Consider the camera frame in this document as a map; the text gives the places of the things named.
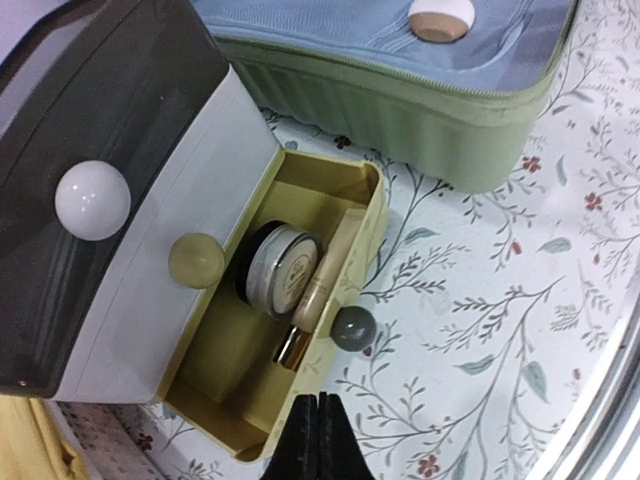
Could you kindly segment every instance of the open drawer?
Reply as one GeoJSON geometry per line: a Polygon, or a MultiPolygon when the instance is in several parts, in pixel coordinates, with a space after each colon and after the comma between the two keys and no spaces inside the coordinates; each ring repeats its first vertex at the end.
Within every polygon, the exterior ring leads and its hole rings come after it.
{"type": "Polygon", "coordinates": [[[277,219],[317,234],[326,246],[348,208],[366,213],[297,371],[272,361],[288,324],[249,307],[236,294],[242,254],[236,254],[237,242],[234,251],[225,252],[228,267],[218,287],[196,309],[192,339],[166,382],[164,400],[244,462],[271,453],[296,395],[322,388],[336,350],[333,320],[340,308],[357,303],[388,225],[382,174],[365,162],[283,152],[275,179],[258,202],[238,233],[243,238],[277,219]]]}

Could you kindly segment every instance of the yellow fabric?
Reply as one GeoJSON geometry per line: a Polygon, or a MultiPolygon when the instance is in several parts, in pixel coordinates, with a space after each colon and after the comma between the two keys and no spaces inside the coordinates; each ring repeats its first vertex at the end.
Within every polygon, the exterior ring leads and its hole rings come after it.
{"type": "Polygon", "coordinates": [[[0,480],[88,480],[41,400],[0,396],[0,480]]]}

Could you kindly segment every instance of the white knob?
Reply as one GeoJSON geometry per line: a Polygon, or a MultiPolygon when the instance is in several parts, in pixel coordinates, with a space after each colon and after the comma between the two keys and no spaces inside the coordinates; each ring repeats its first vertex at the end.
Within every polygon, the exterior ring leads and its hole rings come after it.
{"type": "Polygon", "coordinates": [[[115,234],[127,221],[131,192],[118,170],[99,160],[71,167],[56,189],[56,214],[67,231],[98,241],[115,234]]]}

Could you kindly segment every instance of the green storage box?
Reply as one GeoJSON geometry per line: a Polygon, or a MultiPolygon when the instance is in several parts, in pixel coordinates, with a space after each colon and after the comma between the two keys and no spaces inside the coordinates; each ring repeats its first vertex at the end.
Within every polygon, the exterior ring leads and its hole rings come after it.
{"type": "Polygon", "coordinates": [[[410,0],[194,0],[256,103],[470,192],[518,160],[578,0],[475,0],[452,44],[409,29],[410,0]]]}

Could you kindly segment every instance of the floral tablecloth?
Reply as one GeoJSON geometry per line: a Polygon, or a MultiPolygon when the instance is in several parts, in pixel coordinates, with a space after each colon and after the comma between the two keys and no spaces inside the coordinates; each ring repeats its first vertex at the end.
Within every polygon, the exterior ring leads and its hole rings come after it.
{"type": "MultiPolygon", "coordinates": [[[[585,2],[522,158],[491,193],[265,118],[289,148],[364,158],[387,177],[391,227],[362,296],[381,333],[340,354],[326,382],[376,477],[526,476],[598,360],[640,252],[640,4],[585,2]]],[[[263,471],[163,405],[112,411],[167,479],[263,471]]]]}

